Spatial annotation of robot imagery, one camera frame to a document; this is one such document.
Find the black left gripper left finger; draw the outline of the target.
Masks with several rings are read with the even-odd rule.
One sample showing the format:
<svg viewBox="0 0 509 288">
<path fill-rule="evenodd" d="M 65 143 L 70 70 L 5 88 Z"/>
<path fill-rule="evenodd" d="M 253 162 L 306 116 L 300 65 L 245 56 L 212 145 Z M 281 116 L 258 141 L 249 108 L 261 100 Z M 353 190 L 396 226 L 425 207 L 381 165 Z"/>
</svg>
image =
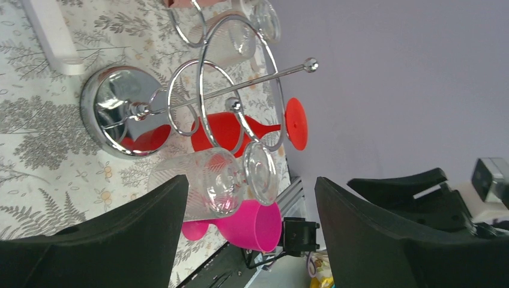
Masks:
<svg viewBox="0 0 509 288">
<path fill-rule="evenodd" d="M 188 196 L 178 175 L 52 236 L 1 242 L 2 287 L 167 287 Z"/>
</svg>

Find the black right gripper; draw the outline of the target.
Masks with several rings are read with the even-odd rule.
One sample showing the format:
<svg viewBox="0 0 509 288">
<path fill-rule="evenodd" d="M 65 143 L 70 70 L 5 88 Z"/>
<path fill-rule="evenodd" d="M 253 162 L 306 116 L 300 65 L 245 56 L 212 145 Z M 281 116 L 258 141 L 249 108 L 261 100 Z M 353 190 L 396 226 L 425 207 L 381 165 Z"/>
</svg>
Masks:
<svg viewBox="0 0 509 288">
<path fill-rule="evenodd" d="M 451 189 L 438 167 L 398 178 L 354 178 L 347 185 L 370 203 L 436 230 L 468 231 L 484 239 L 508 235 L 508 221 L 473 222 L 459 190 Z"/>
</svg>

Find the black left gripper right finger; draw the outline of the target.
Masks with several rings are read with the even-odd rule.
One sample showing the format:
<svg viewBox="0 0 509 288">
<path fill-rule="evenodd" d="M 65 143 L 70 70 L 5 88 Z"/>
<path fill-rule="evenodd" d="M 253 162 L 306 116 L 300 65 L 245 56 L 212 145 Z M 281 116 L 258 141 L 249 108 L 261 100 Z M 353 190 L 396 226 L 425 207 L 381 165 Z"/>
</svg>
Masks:
<svg viewBox="0 0 509 288">
<path fill-rule="evenodd" d="M 443 232 L 318 177 L 316 203 L 337 287 L 507 287 L 508 236 Z"/>
</svg>

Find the pink wine glass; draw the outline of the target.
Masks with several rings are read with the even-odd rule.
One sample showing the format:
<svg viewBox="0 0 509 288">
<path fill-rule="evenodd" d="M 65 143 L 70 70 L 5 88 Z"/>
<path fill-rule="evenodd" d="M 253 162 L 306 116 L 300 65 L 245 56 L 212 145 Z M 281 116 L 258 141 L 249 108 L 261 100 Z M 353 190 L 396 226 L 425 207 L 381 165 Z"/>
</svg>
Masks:
<svg viewBox="0 0 509 288">
<path fill-rule="evenodd" d="M 198 241 L 211 224 L 234 246 L 270 252 L 276 248 L 282 234 L 282 213 L 276 202 L 264 206 L 256 200 L 245 200 L 233 215 L 187 221 L 182 224 L 181 232 L 189 241 Z"/>
</svg>

